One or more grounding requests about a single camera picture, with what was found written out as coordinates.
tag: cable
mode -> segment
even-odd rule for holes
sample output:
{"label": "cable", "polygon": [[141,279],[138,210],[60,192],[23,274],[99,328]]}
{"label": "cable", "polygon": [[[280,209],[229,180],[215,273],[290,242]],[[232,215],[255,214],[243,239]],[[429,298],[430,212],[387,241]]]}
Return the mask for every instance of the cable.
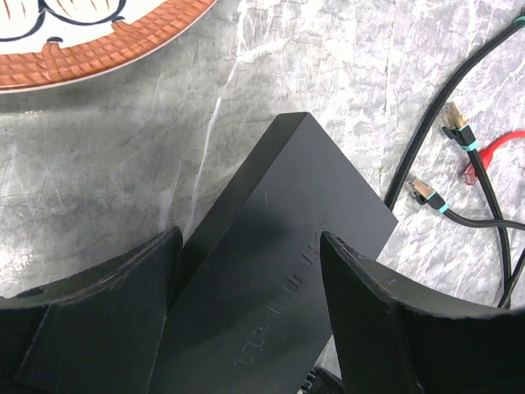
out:
{"label": "cable", "polygon": [[[458,143],[462,150],[467,152],[474,171],[479,174],[483,193],[485,194],[486,200],[491,208],[492,216],[496,220],[503,219],[503,213],[501,212],[491,181],[486,174],[482,159],[476,150],[478,145],[476,136],[470,125],[467,123],[465,116],[459,111],[455,103],[451,103],[443,111],[443,120],[447,125],[443,127],[443,131],[450,139]],[[512,271],[509,234],[505,228],[498,227],[498,235],[501,244],[501,278],[503,282],[503,291],[505,292],[509,288],[509,280]]]}
{"label": "cable", "polygon": [[449,96],[458,86],[459,82],[490,52],[499,47],[504,41],[511,37],[518,30],[525,26],[525,10],[516,18],[511,25],[506,27],[503,31],[491,39],[488,43],[479,48],[472,56],[470,56],[458,70],[448,79],[445,86],[441,88],[438,95],[432,100],[430,107],[425,112],[418,130],[414,134],[407,150],[404,153],[400,165],[395,171],[394,178],[390,183],[389,189],[385,196],[385,205],[393,210],[395,203],[399,197],[399,193],[405,183],[409,174],[410,168],[413,165],[416,156],[422,146],[423,141],[427,137],[432,123],[434,123],[441,108],[445,105]]}
{"label": "cable", "polygon": [[[416,177],[411,176],[410,181],[407,181],[405,185],[409,188],[410,194],[421,204],[428,204],[436,211],[443,213],[450,220],[466,227],[473,228],[487,228],[487,227],[511,227],[525,231],[525,224],[519,222],[513,222],[510,220],[472,220],[464,218],[458,215],[456,212],[449,208],[449,205],[445,200],[432,189],[429,185],[419,180]],[[504,286],[503,295],[498,304],[499,308],[510,308],[510,296],[516,287],[518,279],[525,266],[525,250],[522,252],[519,258],[518,264],[514,269],[512,277],[508,280],[508,286]]]}
{"label": "cable", "polygon": [[522,274],[524,266],[525,266],[525,249],[523,250],[522,255],[519,256],[518,264],[516,264],[514,273],[512,274],[512,277],[510,278],[509,289],[503,292],[500,303],[498,304],[498,308],[509,308],[510,307],[510,296],[512,295],[514,288],[516,287],[516,284],[518,283],[519,276]]}
{"label": "cable", "polygon": [[468,219],[463,216],[458,215],[452,209],[446,209],[443,214],[453,222],[456,222],[462,226],[470,228],[490,228],[490,227],[507,227],[514,228],[516,230],[525,231],[525,224],[520,222],[515,222],[513,220],[499,220],[499,219]]}
{"label": "cable", "polygon": [[[494,152],[501,148],[503,144],[506,144],[510,140],[517,138],[525,138],[525,130],[516,130],[502,135],[488,147],[480,150],[479,155],[482,158],[483,167],[488,169],[488,167],[491,165],[492,159],[494,158]],[[476,185],[477,173],[472,163],[468,164],[468,167],[465,169],[463,176],[465,178],[465,184],[469,186]]]}
{"label": "cable", "polygon": [[[470,158],[474,170],[479,176],[479,181],[482,186],[483,193],[486,196],[486,201],[491,208],[492,216],[496,220],[502,220],[503,213],[501,212],[500,205],[498,204],[498,199],[495,196],[489,176],[486,174],[486,170],[483,167],[482,158],[480,158],[478,151],[475,149],[468,152],[468,157]],[[498,236],[500,237],[501,243],[501,267],[503,271],[502,282],[503,291],[505,292],[509,289],[510,274],[512,272],[509,233],[507,232],[506,228],[498,227]]]}

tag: cable strain relief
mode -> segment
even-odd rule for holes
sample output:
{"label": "cable strain relief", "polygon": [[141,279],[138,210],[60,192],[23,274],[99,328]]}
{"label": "cable strain relief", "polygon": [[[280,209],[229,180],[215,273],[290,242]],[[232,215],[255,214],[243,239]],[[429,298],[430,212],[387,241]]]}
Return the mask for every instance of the cable strain relief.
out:
{"label": "cable strain relief", "polygon": [[514,19],[512,23],[519,23],[519,22],[523,22],[522,27],[525,27],[525,9],[522,10],[522,15]]}
{"label": "cable strain relief", "polygon": [[455,140],[462,150],[470,152],[474,149],[477,149],[478,143],[476,141],[476,136],[474,135],[473,129],[470,127],[470,125],[465,125],[458,130],[443,127],[443,131],[449,138]]}
{"label": "cable strain relief", "polygon": [[428,198],[428,204],[441,213],[444,213],[449,208],[443,197],[438,193],[434,193]]}

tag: white plate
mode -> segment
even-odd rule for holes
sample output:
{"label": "white plate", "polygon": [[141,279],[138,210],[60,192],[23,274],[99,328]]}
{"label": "white plate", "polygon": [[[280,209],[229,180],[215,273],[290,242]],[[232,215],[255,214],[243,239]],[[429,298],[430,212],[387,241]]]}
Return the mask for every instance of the white plate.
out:
{"label": "white plate", "polygon": [[140,59],[215,0],[0,0],[0,93],[96,76]]}

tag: teal cable ring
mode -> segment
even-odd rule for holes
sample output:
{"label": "teal cable ring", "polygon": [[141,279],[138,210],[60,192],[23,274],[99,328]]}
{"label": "teal cable ring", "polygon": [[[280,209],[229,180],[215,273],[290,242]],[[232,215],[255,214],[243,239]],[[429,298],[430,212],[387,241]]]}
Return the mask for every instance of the teal cable ring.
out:
{"label": "teal cable ring", "polygon": [[462,146],[461,149],[465,152],[472,152],[474,149],[477,149],[479,143],[477,141],[472,142],[469,146]]}
{"label": "teal cable ring", "polygon": [[519,18],[514,19],[514,22],[512,22],[512,23],[516,23],[516,22],[523,22],[523,23],[525,23],[525,16],[520,16]]}
{"label": "teal cable ring", "polygon": [[463,126],[462,128],[460,128],[460,129],[453,129],[453,130],[450,129],[450,131],[456,131],[456,132],[460,133],[461,131],[465,130],[467,127],[468,127],[468,123],[465,126]]}

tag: black router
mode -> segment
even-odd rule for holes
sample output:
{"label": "black router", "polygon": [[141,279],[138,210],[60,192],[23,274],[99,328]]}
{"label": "black router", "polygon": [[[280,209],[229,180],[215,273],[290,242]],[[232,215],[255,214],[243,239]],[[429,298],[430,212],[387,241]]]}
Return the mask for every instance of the black router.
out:
{"label": "black router", "polygon": [[295,394],[331,335],[319,239],[397,221],[309,113],[279,115],[182,251],[149,392]]}

